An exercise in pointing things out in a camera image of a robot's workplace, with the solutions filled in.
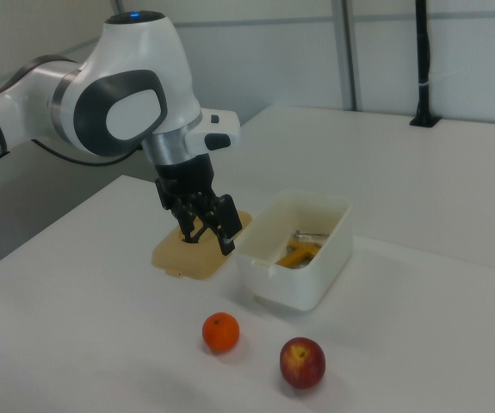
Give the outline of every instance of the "black pole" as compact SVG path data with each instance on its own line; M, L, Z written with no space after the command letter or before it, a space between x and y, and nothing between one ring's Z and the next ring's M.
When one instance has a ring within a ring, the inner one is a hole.
M430 43L427 32L427 1L416 0L416 24L418 27L419 104L412 126L433 127L441 118L433 116L429 108Z

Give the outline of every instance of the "orange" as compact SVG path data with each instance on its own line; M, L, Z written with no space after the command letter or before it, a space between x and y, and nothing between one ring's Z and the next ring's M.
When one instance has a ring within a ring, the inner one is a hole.
M214 352L230 350L238 339L238 320L227 312L217 312L203 323L203 340Z

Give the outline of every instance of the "white table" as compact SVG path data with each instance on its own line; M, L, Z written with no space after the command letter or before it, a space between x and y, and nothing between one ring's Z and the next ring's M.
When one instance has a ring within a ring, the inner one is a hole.
M217 192L257 215L270 185L234 179ZM253 300L233 260L205 281L153 268L175 225L152 183L123 176L0 261L0 412L495 411L495 269L355 236L295 314ZM201 340L217 311L242 330L221 356ZM293 336L325 351L313 391L282 381Z

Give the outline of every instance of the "black cable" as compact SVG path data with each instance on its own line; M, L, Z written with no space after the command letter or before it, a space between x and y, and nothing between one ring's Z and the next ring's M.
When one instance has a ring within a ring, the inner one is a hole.
M67 162L71 163L76 163L77 165L83 165L83 166L109 166L109 165L115 165L116 163L122 162L131 155L133 155L136 151L137 148L134 148L132 151L128 152L126 155L123 155L122 157L119 157L117 159L114 159L113 161L108 161L108 162L85 162L85 161L78 161L77 159L73 159L72 157L67 157L66 155L62 155L61 153L56 152L54 149L49 148L48 146L44 145L42 142L39 142L37 139L31 139L34 143L36 143L38 146L40 146L42 149L45 151L48 151L52 153L54 156L59 157L60 159L64 159Z

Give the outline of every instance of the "yellow object in bin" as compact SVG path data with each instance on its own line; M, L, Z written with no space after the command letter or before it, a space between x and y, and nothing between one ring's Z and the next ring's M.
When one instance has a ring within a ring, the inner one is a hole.
M299 240L293 236L288 243L288 251L286 256L279 260L276 264L286 268L296 268L308 259L313 259L322 246L318 243L308 243Z

